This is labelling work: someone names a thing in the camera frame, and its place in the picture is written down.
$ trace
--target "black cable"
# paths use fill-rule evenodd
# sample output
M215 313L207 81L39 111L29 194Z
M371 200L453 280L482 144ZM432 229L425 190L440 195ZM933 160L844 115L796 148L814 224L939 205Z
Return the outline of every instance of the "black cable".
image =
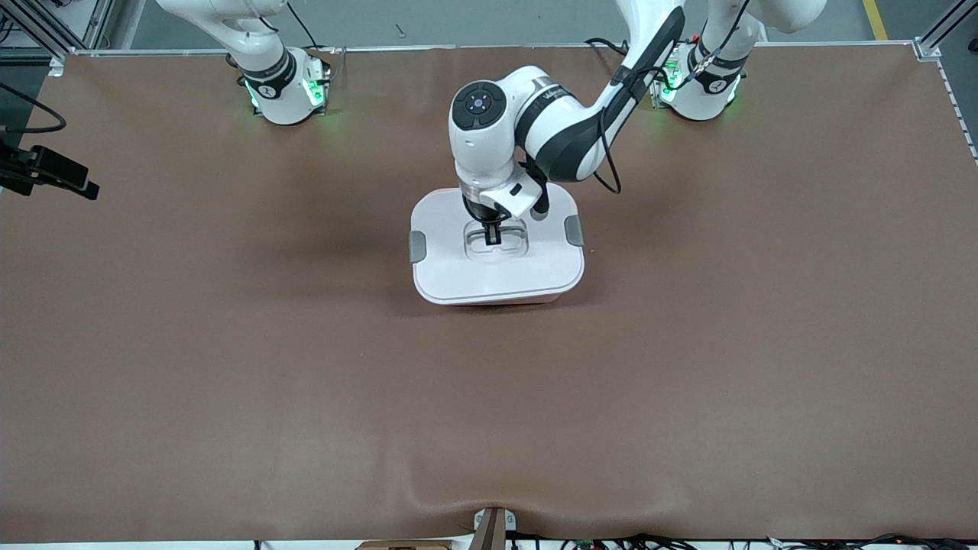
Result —
M737 30L737 26L740 24L740 18L742 18L744 12L747 11L747 4L750 4L750 0L743 0L743 4L740 5L740 11L737 12L736 19L733 20L733 24L731 25L731 29L729 31L727 31L727 37L724 38L724 41L720 43L720 47L719 48L717 48L716 50L713 50L713 52L710 53L711 56L714 55L714 54L720 55L720 52L724 48L727 47L727 43L731 41L731 37L734 36L734 31Z
M299 23L299 26L302 27L302 30L305 31L306 36L309 37L309 45L306 46L306 48L322 48L323 46L320 45L320 43L317 42L315 38L313 38L312 32L309 32L309 27L305 25L305 23L302 21L302 18L299 16L299 14L295 12L295 8L292 7L292 4L289 3L286 5L289 6L289 11L292 12L292 16Z
M588 38L587 40L584 41L584 43L590 44L592 46L594 46L595 44L603 44L608 48L610 48L616 54L623 55L623 56L628 54L628 40L623 41L621 43L621 46L618 46L617 44L608 40L607 38L601 38L600 36L596 36L594 38Z
M595 170L594 175L595 175L595 179L597 179L600 182L600 184L604 186L604 189L610 191L612 195L621 195L621 179L618 177L618 168L616 168L614 165L614 159L611 157L611 147L608 145L607 136L604 135L605 115L607 115L607 107L601 109L601 112L598 116L598 132L600 133L601 136L601 144L604 145L604 155L608 159L608 166L611 167L611 175L614 176L614 187L608 185L608 183L604 181L604 178L602 178L600 174L598 174L597 170Z
M53 110L50 107L44 105L43 103L35 100L34 98L32 98L32 97L30 97L30 96L28 96L26 94L23 94L23 93L15 90L14 88L11 88L10 86L8 86L7 84L4 84L3 82L0 82L0 88L3 88L4 90L7 90L8 92L10 92L10 93L14 94L15 96L23 99L24 101L30 103L34 107L40 109L41 111L47 113L48 115L53 116L54 118L56 118L58 120L58 123L56 125L54 125L54 126L42 126L40 128L10 128L10 127L4 126L3 127L3 131L4 132L7 132L8 134L47 134L47 133L51 133L51 132L57 132L58 130L63 130L63 129L65 129L65 126L67 126L67 121L65 120L65 118L63 116L59 115L58 113L55 112L55 110Z
M10 33L15 30L19 29L14 25L14 20L7 19L7 16L0 16L0 33L3 34L3 37L0 37L0 44L3 44L7 38L10 38Z
M267 26L269 30L273 32L279 31L277 28L274 28L271 23L268 23L268 20L266 20L263 16L258 16L258 20L261 21L261 24Z

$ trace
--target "green led light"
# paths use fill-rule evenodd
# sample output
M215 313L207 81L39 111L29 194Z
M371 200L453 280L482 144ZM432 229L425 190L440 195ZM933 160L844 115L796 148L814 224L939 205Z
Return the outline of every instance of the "green led light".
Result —
M323 94L323 85L317 83L315 80L310 82L305 79L302 80L302 83L305 84L304 88L306 94L309 96L309 102L314 106L322 105L325 97Z

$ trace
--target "table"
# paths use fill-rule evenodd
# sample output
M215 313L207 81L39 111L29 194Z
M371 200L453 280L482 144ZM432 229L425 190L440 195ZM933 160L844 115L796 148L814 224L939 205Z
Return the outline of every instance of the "table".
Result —
M423 537L490 504L557 537L978 537L978 172L910 46L758 48L711 122L646 102L623 195L569 187L587 267L553 304L417 295L455 91L536 64L588 103L615 63L351 53L275 127L220 57L70 58L39 143L103 194L0 201L0 540Z

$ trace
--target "yellow floor line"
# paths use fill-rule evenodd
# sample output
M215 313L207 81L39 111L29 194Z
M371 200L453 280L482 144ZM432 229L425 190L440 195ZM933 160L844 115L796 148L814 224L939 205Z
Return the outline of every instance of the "yellow floor line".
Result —
M876 7L876 0L863 0L863 7L866 9L866 17L869 18L872 37L876 40L889 40L886 36L886 27L883 26L883 19L879 16L879 8Z

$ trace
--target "metal frame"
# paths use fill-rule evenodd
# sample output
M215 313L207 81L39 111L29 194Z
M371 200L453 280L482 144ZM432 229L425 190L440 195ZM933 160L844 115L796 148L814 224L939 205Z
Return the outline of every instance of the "metal frame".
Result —
M941 51L938 45L976 9L978 9L978 0L956 0L927 32L913 40L913 49L917 52L917 58L921 61L934 61L940 58Z
M821 46L911 46L912 40L862 40L851 42L758 42L755 47L759 48L782 48L782 47L821 47ZM501 44L491 46L459 46L456 44L430 44L423 46L361 46L353 48L320 48L319 51L328 54L341 53L364 53L364 52L411 52L420 50L459 50L469 48L593 48L590 44L583 42L553 42L540 44ZM77 56L93 58L133 58L133 57L197 57L197 56L223 56L228 53L222 48L196 48L196 49L166 49L166 50L76 50L72 52Z
M79 37L57 15L36 0L5 0L0 10L14 21L38 48L5 49L2 61L8 63L38 63L54 59L52 75L64 66L65 57L75 51L97 48L105 34L105 21L114 0L97 0L83 36Z

